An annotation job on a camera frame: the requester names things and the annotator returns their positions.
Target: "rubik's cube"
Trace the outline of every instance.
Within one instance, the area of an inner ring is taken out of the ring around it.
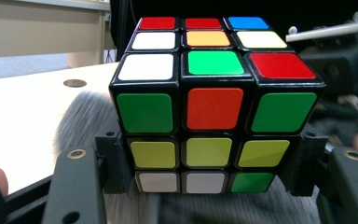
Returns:
[[[142,192],[264,192],[324,82],[255,17],[140,19],[109,90]]]

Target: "screw hole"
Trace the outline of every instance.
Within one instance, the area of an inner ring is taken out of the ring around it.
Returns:
[[[73,224],[75,222],[77,222],[80,218],[80,214],[78,212],[71,212],[69,214],[67,214],[63,219],[62,219],[62,223],[63,224]]]
[[[308,137],[315,137],[315,136],[316,136],[316,133],[306,132],[305,135],[308,136]]]
[[[84,157],[85,155],[86,155],[85,149],[75,149],[75,150],[68,152],[68,154],[66,154],[66,158],[75,160],[75,159],[80,159],[80,158]]]
[[[106,133],[106,136],[113,136],[113,135],[115,135],[115,132],[108,132],[108,133]]]
[[[63,85],[65,85],[67,87],[72,87],[72,88],[80,88],[80,87],[86,86],[87,82],[83,81],[81,79],[68,79],[63,82]]]
[[[358,152],[354,150],[344,151],[344,155],[351,160],[358,161]]]
[[[324,73],[331,78],[339,77],[339,69],[332,64],[329,64],[324,68]]]

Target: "white surface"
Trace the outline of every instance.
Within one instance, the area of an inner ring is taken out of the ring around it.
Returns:
[[[173,49],[175,48],[174,32],[139,33],[133,43],[133,49]]]
[[[237,32],[241,43],[249,49],[284,49],[287,45],[271,31],[240,31]]]
[[[287,35],[286,41],[294,42],[300,40],[318,39],[318,38],[332,37],[332,36],[339,36],[339,35],[350,35],[356,33],[358,33],[358,22],[331,26],[331,27],[321,28],[317,30],[301,32],[293,35]]]
[[[109,1],[102,0],[12,0],[16,2],[29,2],[62,7],[81,7],[110,11]]]
[[[132,54],[125,59],[120,80],[168,80],[172,78],[171,54]]]
[[[220,193],[223,190],[223,174],[188,174],[186,176],[187,193]]]
[[[0,79],[0,167],[9,193],[52,175],[56,129],[68,106],[82,91],[108,96],[117,64]],[[67,79],[82,79],[83,88],[69,88]]]
[[[178,190],[176,174],[143,173],[139,174],[144,192],[176,192]]]

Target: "green sticker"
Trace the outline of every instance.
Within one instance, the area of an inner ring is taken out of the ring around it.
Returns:
[[[191,51],[188,53],[188,70],[196,76],[239,76],[244,73],[233,51]]]
[[[122,93],[118,109],[129,133],[169,133],[172,131],[172,100],[164,93]]]
[[[265,192],[269,189],[274,175],[269,173],[237,174],[231,187],[234,193]]]
[[[260,99],[252,131],[255,133],[297,132],[316,101],[313,92],[268,93]]]

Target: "white table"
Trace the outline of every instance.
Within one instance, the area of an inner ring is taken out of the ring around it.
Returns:
[[[6,172],[9,193],[54,171],[55,133],[68,106],[82,91],[104,97],[117,63],[0,79],[0,167]],[[70,88],[67,79],[87,85]]]

